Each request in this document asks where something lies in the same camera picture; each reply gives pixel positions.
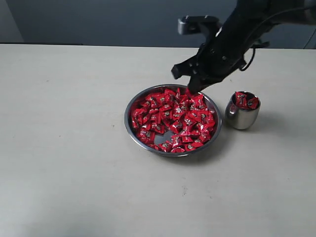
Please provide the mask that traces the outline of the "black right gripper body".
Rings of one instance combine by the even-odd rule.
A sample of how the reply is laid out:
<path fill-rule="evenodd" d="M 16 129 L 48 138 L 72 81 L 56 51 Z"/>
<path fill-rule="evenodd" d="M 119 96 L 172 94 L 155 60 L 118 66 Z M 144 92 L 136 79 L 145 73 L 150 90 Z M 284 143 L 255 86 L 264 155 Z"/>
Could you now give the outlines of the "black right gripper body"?
<path fill-rule="evenodd" d="M 230 15 L 221 32 L 197 54 L 200 83 L 219 83 L 242 67 L 245 52 L 270 29 L 270 22 L 263 23 L 263 19 Z"/>

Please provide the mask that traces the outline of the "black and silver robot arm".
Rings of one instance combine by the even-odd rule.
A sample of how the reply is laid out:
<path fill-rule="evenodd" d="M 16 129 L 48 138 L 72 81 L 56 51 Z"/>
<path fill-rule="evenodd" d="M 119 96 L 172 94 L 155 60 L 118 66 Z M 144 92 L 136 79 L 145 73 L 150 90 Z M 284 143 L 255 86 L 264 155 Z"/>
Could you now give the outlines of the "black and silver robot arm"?
<path fill-rule="evenodd" d="M 205 42 L 196 55 L 175 64 L 175 79 L 189 76 L 192 94 L 222 82 L 236 70 L 245 71 L 245 53 L 270 45 L 261 42 L 263 34 L 280 24 L 315 25 L 314 0 L 239 0 L 228 19 L 220 24 L 214 16 L 185 16 L 178 20 L 181 35 L 203 34 Z"/>

